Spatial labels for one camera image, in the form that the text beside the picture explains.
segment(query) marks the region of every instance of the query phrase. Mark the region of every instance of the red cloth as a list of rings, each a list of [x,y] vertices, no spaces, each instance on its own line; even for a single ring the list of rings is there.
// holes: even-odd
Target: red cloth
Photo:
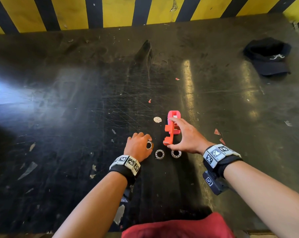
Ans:
[[[233,232],[219,213],[203,220],[169,220],[134,225],[122,233],[121,238],[212,237],[234,238]]]

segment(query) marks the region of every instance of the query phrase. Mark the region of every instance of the black baseball cap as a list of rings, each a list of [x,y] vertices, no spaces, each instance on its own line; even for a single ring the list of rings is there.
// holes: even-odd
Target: black baseball cap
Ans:
[[[291,46],[282,41],[268,37],[261,40],[252,40],[243,50],[256,71],[263,76],[290,73],[286,64]]]

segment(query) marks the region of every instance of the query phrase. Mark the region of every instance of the left hand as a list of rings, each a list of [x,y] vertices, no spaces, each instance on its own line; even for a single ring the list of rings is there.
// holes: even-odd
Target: left hand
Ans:
[[[124,155],[130,155],[137,161],[142,162],[153,151],[153,149],[146,149],[147,141],[152,141],[152,137],[149,134],[144,135],[143,132],[134,133],[133,137],[128,137],[126,146],[124,149]]]

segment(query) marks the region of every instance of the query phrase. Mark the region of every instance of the scratched tabletop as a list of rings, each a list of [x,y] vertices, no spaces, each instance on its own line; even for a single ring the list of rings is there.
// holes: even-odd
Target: scratched tabletop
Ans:
[[[269,36],[291,44],[292,74],[260,77],[243,57]],[[211,212],[266,229],[237,194],[212,194],[201,156],[171,157],[170,110],[299,192],[299,34],[282,14],[0,35],[0,233],[56,231],[140,131],[165,157],[142,163],[111,231]]]

